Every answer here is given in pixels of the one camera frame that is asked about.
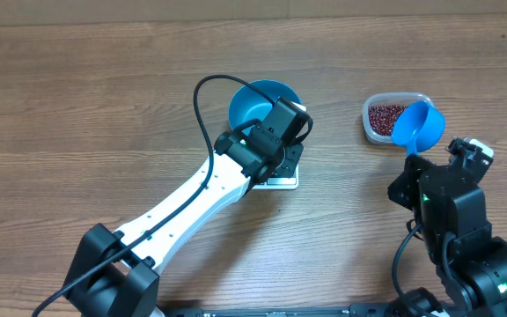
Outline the blue plastic measuring scoop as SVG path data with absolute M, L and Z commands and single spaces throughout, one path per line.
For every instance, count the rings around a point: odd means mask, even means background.
M 402 112 L 393 126 L 391 138 L 409 156 L 429 150 L 444 131 L 444 115 L 430 103 L 417 101 Z

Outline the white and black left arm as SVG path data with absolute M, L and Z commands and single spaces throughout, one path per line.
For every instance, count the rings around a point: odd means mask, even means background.
M 279 98 L 263 120 L 224 132 L 201 168 L 164 201 L 111 232 L 81 239 L 64 297 L 83 316 L 160 316 L 159 278 L 178 250 L 228 205 L 274 174 L 291 177 L 302 152 L 304 106 Z

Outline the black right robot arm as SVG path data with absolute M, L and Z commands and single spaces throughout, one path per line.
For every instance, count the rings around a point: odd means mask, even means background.
M 449 302 L 420 288 L 403 291 L 397 250 L 392 279 L 399 297 L 391 312 L 400 316 L 507 316 L 507 242 L 494 235 L 481 179 L 493 163 L 479 145 L 454 144 L 451 158 L 437 165 L 417 154 L 387 190 L 391 201 L 413 213 L 408 237 L 424 242 Z

